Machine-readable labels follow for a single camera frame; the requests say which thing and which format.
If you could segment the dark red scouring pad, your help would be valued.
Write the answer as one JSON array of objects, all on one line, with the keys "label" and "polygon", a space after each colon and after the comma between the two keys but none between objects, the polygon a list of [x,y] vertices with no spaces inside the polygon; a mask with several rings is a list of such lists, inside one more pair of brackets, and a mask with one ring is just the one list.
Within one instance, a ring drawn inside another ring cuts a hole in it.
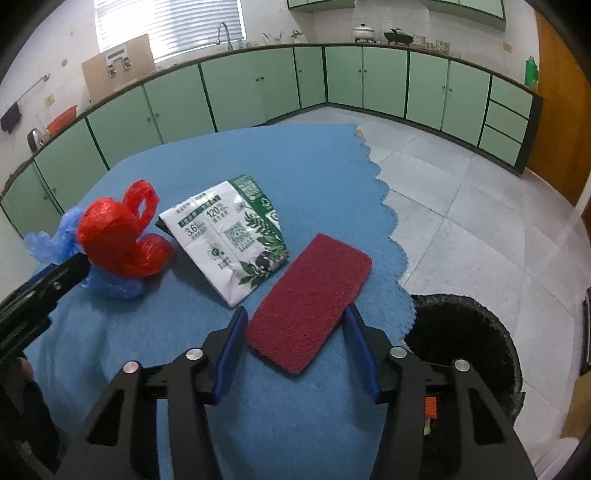
[{"label": "dark red scouring pad", "polygon": [[315,235],[263,299],[246,339],[290,375],[304,372],[366,282],[373,260],[325,234]]}]

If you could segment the blue plastic bag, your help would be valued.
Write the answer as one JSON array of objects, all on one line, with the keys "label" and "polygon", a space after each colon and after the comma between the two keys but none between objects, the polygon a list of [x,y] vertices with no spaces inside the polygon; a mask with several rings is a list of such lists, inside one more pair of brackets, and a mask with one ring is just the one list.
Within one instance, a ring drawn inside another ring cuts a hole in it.
[{"label": "blue plastic bag", "polygon": [[[83,253],[76,240],[76,231],[84,210],[78,206],[64,213],[56,234],[50,237],[47,232],[28,233],[24,245],[29,254],[42,264],[61,264],[72,256]],[[88,276],[81,286],[103,297],[131,300],[145,293],[145,282],[139,278],[123,279],[109,274],[97,266],[91,266]]]}]

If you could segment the red plastic bag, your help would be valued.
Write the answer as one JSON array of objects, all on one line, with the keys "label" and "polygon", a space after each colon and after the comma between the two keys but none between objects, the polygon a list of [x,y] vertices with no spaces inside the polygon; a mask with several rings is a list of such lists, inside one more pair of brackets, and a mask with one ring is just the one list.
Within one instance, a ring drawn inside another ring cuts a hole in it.
[{"label": "red plastic bag", "polygon": [[123,279],[160,273],[174,256],[168,240],[146,231],[159,198],[152,185],[137,180],[118,201],[101,197],[82,214],[76,240],[91,263]]}]

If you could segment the green white milk carton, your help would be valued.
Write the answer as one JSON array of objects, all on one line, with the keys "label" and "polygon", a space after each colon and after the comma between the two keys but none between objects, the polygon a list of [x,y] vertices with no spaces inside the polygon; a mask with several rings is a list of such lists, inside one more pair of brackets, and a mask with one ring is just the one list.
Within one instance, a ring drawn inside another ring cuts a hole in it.
[{"label": "green white milk carton", "polygon": [[231,307],[290,256],[276,208],[250,175],[191,196],[161,213],[156,225],[176,240]]}]

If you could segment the green lower kitchen cabinets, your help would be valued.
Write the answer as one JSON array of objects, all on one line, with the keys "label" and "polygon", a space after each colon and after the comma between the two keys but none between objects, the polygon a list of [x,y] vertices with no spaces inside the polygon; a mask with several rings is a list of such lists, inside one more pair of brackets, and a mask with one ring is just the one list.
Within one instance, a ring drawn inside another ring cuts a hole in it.
[{"label": "green lower kitchen cabinets", "polygon": [[308,44],[214,55],[76,115],[7,180],[1,210],[20,236],[54,232],[67,209],[132,155],[322,106],[421,128],[521,174],[543,100],[484,67],[412,48]]}]

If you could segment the chrome kitchen faucet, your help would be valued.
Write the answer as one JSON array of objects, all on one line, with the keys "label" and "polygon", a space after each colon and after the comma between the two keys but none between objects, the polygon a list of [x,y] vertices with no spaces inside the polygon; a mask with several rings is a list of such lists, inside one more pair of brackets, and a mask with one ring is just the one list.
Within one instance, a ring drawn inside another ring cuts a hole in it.
[{"label": "chrome kitchen faucet", "polygon": [[217,36],[216,36],[216,44],[221,46],[222,42],[225,42],[225,49],[228,51],[232,51],[233,47],[231,45],[231,39],[229,35],[228,26],[221,22],[217,26]]}]

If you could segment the red plastic basin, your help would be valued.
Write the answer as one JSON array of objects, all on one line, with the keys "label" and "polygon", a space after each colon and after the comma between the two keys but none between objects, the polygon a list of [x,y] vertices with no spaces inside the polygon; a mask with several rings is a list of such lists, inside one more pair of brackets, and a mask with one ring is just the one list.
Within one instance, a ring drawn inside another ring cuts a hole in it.
[{"label": "red plastic basin", "polygon": [[67,128],[71,123],[75,121],[77,117],[77,106],[73,105],[60,113],[57,117],[55,117],[47,126],[46,130],[51,137],[57,136],[60,132],[62,132],[65,128]]}]

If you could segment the dark hanging towel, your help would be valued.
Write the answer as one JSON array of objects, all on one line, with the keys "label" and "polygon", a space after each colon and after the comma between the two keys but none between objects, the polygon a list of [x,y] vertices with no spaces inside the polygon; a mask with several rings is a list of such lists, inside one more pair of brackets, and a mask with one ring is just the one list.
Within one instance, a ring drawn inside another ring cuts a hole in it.
[{"label": "dark hanging towel", "polygon": [[22,113],[19,105],[17,102],[14,102],[1,117],[1,130],[7,134],[11,134],[19,125],[21,119]]}]

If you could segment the cardboard water purifier box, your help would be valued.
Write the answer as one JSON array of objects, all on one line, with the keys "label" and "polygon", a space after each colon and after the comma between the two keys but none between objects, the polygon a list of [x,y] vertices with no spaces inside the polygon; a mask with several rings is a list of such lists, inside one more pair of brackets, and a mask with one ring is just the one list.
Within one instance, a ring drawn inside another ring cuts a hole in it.
[{"label": "cardboard water purifier box", "polygon": [[156,70],[147,34],[110,48],[82,64],[90,101],[97,104]]}]

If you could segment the brown wooden door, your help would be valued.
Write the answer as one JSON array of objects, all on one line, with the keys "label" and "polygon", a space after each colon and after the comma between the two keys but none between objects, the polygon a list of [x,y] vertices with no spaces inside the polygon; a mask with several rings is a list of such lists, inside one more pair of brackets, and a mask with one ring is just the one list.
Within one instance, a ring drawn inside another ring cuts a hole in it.
[{"label": "brown wooden door", "polygon": [[575,205],[590,174],[590,83],[548,20],[536,21],[543,105],[528,167]]}]

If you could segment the black wok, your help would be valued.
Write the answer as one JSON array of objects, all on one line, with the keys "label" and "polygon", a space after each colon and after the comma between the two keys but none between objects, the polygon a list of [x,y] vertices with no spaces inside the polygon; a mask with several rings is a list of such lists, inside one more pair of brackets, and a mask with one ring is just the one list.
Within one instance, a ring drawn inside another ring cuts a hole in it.
[{"label": "black wok", "polygon": [[409,46],[414,41],[414,37],[403,32],[401,29],[390,29],[383,32],[388,44],[403,44]]}]

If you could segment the white cooking pot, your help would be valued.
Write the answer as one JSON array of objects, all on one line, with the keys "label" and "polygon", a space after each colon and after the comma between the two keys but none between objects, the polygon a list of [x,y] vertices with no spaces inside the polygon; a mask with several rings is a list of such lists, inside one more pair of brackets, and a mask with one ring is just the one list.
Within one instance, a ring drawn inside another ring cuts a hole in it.
[{"label": "white cooking pot", "polygon": [[353,27],[353,41],[356,43],[374,43],[376,42],[376,31],[365,24]]}]

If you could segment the green thermos bottle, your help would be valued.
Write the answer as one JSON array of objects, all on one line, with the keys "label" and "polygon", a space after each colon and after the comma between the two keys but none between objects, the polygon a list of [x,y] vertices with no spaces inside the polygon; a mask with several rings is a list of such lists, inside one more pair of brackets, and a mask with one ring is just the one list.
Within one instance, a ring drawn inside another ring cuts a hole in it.
[{"label": "green thermos bottle", "polygon": [[530,56],[525,62],[524,84],[533,91],[538,90],[539,69],[533,56]]}]

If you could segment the window with white blinds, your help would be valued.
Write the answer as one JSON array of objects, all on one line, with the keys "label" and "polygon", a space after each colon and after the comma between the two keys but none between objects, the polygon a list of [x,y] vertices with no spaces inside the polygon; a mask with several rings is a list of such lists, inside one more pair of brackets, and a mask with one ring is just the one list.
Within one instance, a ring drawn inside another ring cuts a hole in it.
[{"label": "window with white blinds", "polygon": [[102,51],[147,34],[156,60],[216,44],[224,22],[231,43],[245,39],[242,4],[223,0],[115,0],[93,3]]}]

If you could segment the wall towel bar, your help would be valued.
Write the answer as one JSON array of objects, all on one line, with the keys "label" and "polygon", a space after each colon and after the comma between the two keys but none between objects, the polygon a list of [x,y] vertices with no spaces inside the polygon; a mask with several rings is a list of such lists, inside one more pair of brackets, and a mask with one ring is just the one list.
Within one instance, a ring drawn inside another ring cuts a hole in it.
[{"label": "wall towel bar", "polygon": [[46,73],[37,81],[35,81],[31,86],[29,86],[16,100],[15,103],[20,102],[23,100],[32,90],[34,90],[38,85],[47,82],[50,79],[50,74]]}]

